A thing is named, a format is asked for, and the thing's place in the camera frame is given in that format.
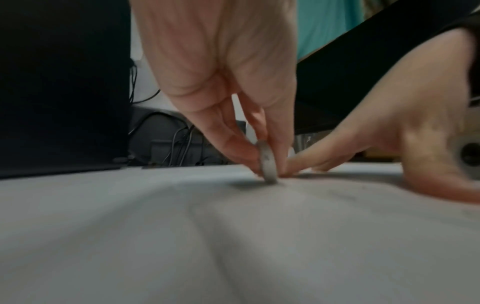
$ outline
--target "black panel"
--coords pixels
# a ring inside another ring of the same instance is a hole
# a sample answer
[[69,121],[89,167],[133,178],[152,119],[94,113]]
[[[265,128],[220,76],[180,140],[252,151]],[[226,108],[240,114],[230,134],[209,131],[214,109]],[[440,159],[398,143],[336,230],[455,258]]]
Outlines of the black panel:
[[0,177],[118,167],[128,155],[128,1],[5,1],[0,39]]
[[401,57],[478,5],[479,0],[399,0],[301,61],[296,133],[324,130],[325,116],[340,122]]

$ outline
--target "teal curtain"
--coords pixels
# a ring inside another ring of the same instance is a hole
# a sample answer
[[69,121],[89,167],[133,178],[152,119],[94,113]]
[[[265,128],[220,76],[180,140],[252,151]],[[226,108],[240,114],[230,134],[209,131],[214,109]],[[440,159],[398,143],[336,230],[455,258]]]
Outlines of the teal curtain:
[[363,20],[361,0],[297,0],[300,59]]

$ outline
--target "white table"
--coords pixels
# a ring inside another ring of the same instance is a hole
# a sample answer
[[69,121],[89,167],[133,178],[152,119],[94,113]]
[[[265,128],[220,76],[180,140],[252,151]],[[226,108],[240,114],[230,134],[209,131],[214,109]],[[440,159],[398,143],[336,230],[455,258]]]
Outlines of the white table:
[[479,303],[480,208],[399,182],[395,165],[1,181],[0,303]]

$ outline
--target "human hand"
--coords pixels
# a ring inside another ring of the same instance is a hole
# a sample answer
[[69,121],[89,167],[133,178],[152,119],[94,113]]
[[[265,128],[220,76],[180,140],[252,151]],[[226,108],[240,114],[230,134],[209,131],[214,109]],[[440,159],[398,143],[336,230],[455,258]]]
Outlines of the human hand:
[[295,0],[130,0],[162,91],[230,160],[259,171],[232,94],[282,172],[294,136]]
[[375,146],[401,155],[405,179],[417,192],[480,203],[480,189],[448,148],[469,104],[475,44],[457,29],[411,51],[330,135],[290,159],[287,174],[329,171]]

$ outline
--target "black sleeve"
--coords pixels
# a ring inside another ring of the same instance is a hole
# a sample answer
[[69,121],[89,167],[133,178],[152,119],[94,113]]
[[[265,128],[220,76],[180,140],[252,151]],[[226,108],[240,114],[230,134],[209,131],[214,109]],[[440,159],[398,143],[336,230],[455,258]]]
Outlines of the black sleeve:
[[471,106],[478,106],[480,104],[480,12],[475,12],[468,17],[453,23],[446,27],[442,32],[450,31],[457,28],[464,28],[469,30],[476,39],[476,57],[470,69],[470,87],[471,87]]

